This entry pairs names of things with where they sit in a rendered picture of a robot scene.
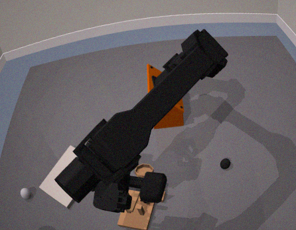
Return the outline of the black ball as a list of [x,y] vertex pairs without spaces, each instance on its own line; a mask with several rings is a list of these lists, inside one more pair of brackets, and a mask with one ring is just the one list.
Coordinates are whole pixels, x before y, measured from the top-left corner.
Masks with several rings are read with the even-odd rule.
[[230,160],[224,158],[221,162],[220,162],[220,167],[222,169],[228,169],[230,167]]

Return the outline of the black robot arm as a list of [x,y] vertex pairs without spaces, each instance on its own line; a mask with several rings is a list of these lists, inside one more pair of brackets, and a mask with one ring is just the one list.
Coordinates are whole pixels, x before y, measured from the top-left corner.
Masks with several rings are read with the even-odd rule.
[[131,110],[101,120],[74,149],[77,157],[54,179],[73,200],[79,203],[96,187],[94,207],[115,213],[131,209],[122,179],[139,165],[151,130],[200,79],[213,78],[228,62],[228,53],[205,29],[193,32],[181,47],[183,52],[152,76],[148,94]]

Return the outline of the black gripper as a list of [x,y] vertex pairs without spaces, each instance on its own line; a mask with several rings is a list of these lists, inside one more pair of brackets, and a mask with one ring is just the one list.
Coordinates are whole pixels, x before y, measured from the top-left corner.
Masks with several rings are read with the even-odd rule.
[[[130,172],[131,173],[131,172]],[[122,181],[129,187],[139,188],[140,201],[144,203],[160,203],[163,198],[167,177],[163,173],[145,172],[144,177],[127,174]]]

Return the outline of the grey ball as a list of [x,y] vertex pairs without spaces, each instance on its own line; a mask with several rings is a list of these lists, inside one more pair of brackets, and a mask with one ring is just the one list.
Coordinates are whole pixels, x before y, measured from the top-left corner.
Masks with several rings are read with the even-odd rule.
[[21,190],[21,197],[22,197],[23,199],[30,199],[30,198],[31,198],[31,192],[30,192],[30,190],[27,189],[27,188],[23,188],[23,189]]

